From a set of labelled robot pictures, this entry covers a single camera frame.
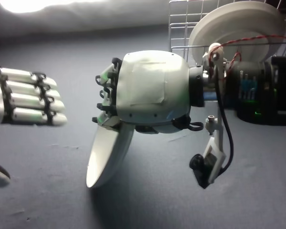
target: plate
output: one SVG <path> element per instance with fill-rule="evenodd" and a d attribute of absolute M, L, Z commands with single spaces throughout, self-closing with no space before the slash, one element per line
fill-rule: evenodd
<path fill-rule="evenodd" d="M 285 31 L 284 18 L 275 7 L 257 1 L 234 2 L 219 7 L 202 18 L 190 35 L 189 45 L 209 46 L 215 42 L 224 43 L 259 35 L 284 36 Z M 263 38 L 239 44 L 282 41 L 281 38 Z M 280 45 L 225 47 L 224 57 L 232 60 L 236 51 L 240 51 L 242 61 L 259 62 L 275 54 L 279 47 Z M 201 64 L 204 48 L 190 48 L 190 50 L 196 63 Z"/>
<path fill-rule="evenodd" d="M 86 184 L 95 188 L 108 181 L 120 167 L 131 140 L 134 125 L 122 123 L 119 131 L 98 126 L 88 163 Z"/>

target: metal wire basket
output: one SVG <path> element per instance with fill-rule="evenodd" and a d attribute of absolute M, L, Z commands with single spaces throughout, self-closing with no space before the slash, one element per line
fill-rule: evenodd
<path fill-rule="evenodd" d="M 237 0 L 171 0 L 169 2 L 169 51 L 182 56 L 190 66 L 197 64 L 189 54 L 191 48 L 201 50 L 205 53 L 208 46 L 189 46 L 189 36 L 198 22 L 208 13 L 223 5 L 236 2 Z M 257 0 L 271 5 L 284 15 L 286 21 L 286 8 L 282 8 L 284 0 Z M 280 43 L 277 55 L 286 56 L 286 41 Z"/>

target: white camera arm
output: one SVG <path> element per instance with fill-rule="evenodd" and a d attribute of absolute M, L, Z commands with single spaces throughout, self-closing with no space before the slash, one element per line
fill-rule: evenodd
<path fill-rule="evenodd" d="M 53 125 L 67 122 L 56 82 L 43 73 L 0 67 L 0 124 Z M 10 182 L 0 166 L 0 187 Z"/>

